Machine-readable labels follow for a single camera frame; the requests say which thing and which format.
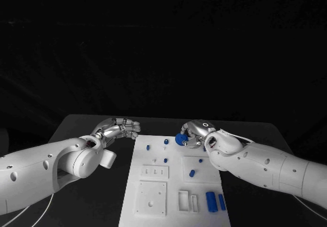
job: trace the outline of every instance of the robotic hand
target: robotic hand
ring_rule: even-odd
[[[56,193],[70,182],[86,178],[97,165],[110,168],[115,153],[105,148],[113,139],[135,139],[139,123],[103,120],[90,135],[15,151],[0,157],[0,215]]]
[[[292,194],[327,209],[325,165],[306,161],[221,129],[217,131],[204,120],[193,120],[182,125],[175,142],[188,148],[197,148],[203,144],[210,163],[220,171],[229,171],[253,185]]]

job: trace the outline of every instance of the gray table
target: gray table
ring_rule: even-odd
[[[69,115],[49,142],[89,135],[96,124],[109,117],[128,118],[141,123],[141,135],[175,136],[187,119],[123,116]],[[291,149],[276,127],[269,123],[210,121],[217,129],[249,138],[288,153]],[[110,169],[97,167],[86,179],[70,183],[54,194],[49,210],[37,226],[115,227],[119,222],[125,184],[134,141],[115,140],[109,150],[116,153]],[[327,222],[280,192],[253,186],[229,172],[220,172],[230,225],[234,226],[327,226]],[[50,198],[33,204],[14,221],[14,226],[31,226]],[[0,225],[18,211],[0,216]]]

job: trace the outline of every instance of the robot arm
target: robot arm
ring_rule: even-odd
[[[70,182],[86,178],[97,165],[110,168],[115,138],[135,139],[139,123],[106,119],[90,135],[15,151],[0,157],[0,215],[27,207]]]
[[[190,141],[182,140],[184,129]],[[175,141],[190,148],[204,146],[211,165],[229,171],[253,185],[292,194],[327,209],[327,166],[306,161],[282,150],[257,144],[240,143],[223,130],[203,120],[184,124]]]

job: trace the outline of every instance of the white cylindrical connector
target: white cylindrical connector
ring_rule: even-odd
[[[103,150],[103,155],[102,155],[102,159],[100,159],[100,166],[105,167],[106,169],[110,168],[113,160],[115,160],[115,156],[116,154],[109,151],[109,150]]]

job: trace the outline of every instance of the black background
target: black background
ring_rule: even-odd
[[[0,4],[10,152],[69,114],[272,123],[327,164],[325,1]]]

